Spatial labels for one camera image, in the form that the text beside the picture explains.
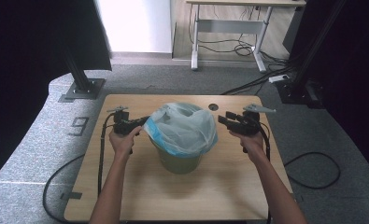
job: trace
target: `standing desk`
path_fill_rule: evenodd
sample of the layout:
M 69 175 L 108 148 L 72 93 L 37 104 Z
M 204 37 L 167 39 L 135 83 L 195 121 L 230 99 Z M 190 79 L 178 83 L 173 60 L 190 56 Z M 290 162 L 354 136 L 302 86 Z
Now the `standing desk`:
M 228 33 L 228 34 L 254 34 L 257 35 L 257 42 L 251 48 L 254 59 L 260 72 L 266 72 L 263 59 L 260 54 L 261 45 L 271 18 L 273 7 L 304 7 L 305 0 L 186 0 L 188 4 L 197 5 L 195 10 L 195 22 L 193 26 L 192 44 L 192 70 L 198 69 L 198 33 Z M 221 5 L 221 6 L 259 6 L 268 7 L 263 21 L 223 21 L 223 20 L 203 20 L 200 19 L 201 5 Z
M 257 96 L 113 94 L 106 97 L 96 122 L 73 187 L 73 193 L 79 197 L 69 199 L 64 211 L 67 220 L 89 220 L 96 203 L 100 136 L 108 109 L 128 106 L 129 119 L 138 119 L 173 102 L 191 103 L 203 109 L 216 104 L 219 109 L 210 112 L 216 121 L 219 141 L 202 156 L 194 171 L 175 175 L 163 168 L 157 149 L 147 133 L 141 132 L 135 138 L 134 153 L 126 166 L 121 220 L 266 219 L 268 206 L 255 166 L 242 152 L 239 139 L 217 122 L 218 115 L 225 116 L 227 110 L 241 114 L 246 105 L 261 105 Z M 269 127 L 265 114 L 261 114 L 261 122 Z M 103 183 L 114 157 L 109 132 L 106 132 Z M 272 130 L 270 143 L 271 162 L 292 192 Z

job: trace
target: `wooden tabletop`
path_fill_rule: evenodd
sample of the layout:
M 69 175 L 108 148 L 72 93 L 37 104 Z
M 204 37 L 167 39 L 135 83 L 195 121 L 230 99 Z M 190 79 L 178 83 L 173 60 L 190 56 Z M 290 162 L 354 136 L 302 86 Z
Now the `wooden tabletop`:
M 138 119 L 166 103 L 190 103 L 208 109 L 216 120 L 218 143 L 201 159 L 189 174 L 175 175 L 163 168 L 157 149 L 146 132 L 135 138 L 134 154 L 127 163 L 121 220 L 243 220 L 265 219 L 268 206 L 257 170 L 242 152 L 239 140 L 217 122 L 226 111 L 241 114 L 249 104 L 261 105 L 256 96 L 221 95 L 108 95 L 92 133 L 86 155 L 81 164 L 73 192 L 80 199 L 70 199 L 64 217 L 70 221 L 89 220 L 97 199 L 97 173 L 102 125 L 108 109 L 128 106 L 129 119 Z M 265 114 L 261 122 L 269 127 Z M 270 135 L 271 162 L 283 183 L 292 192 L 273 136 Z M 111 166 L 113 149 L 106 137 L 104 175 Z
M 186 0 L 194 5 L 260 6 L 260 7 L 304 7 L 305 0 Z

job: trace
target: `green bucket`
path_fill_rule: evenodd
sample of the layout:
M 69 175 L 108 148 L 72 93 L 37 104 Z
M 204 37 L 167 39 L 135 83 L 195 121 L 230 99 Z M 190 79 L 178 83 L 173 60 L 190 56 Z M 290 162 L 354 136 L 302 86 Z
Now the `green bucket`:
M 159 147 L 151 138 L 151 143 L 157 148 L 160 161 L 163 167 L 176 175 L 185 175 L 198 167 L 202 155 L 193 158 L 180 158 L 167 153 L 163 148 Z

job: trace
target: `desk leg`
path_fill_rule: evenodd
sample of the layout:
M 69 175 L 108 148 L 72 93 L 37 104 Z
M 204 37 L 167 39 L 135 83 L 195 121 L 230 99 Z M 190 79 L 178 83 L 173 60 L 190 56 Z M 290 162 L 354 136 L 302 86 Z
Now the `desk leg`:
M 272 14 L 272 7 L 268 7 L 265 18 L 263 19 L 263 27 L 261 28 L 260 36 L 257 39 L 256 46 L 251 48 L 253 50 L 254 58 L 256 60 L 257 65 L 259 66 L 261 73 L 265 73 L 266 69 L 265 69 L 265 65 L 263 64 L 263 59 L 261 57 L 260 50 L 261 50 L 261 45 L 263 43 L 263 38 L 265 37 L 266 28 L 268 27 L 268 24 L 269 24 L 269 19 L 271 18 L 271 14 Z
M 193 24 L 193 44 L 192 44 L 192 59 L 191 69 L 193 71 L 198 69 L 198 21 L 199 21 L 199 7 L 196 5 L 195 23 Z

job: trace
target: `plastic bag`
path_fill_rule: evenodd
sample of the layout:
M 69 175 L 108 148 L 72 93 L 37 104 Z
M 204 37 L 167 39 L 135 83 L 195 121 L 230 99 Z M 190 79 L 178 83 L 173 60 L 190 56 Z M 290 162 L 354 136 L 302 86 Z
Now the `plastic bag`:
M 205 154 L 218 141 L 213 115 L 186 103 L 163 105 L 151 114 L 144 130 L 159 147 L 180 158 Z

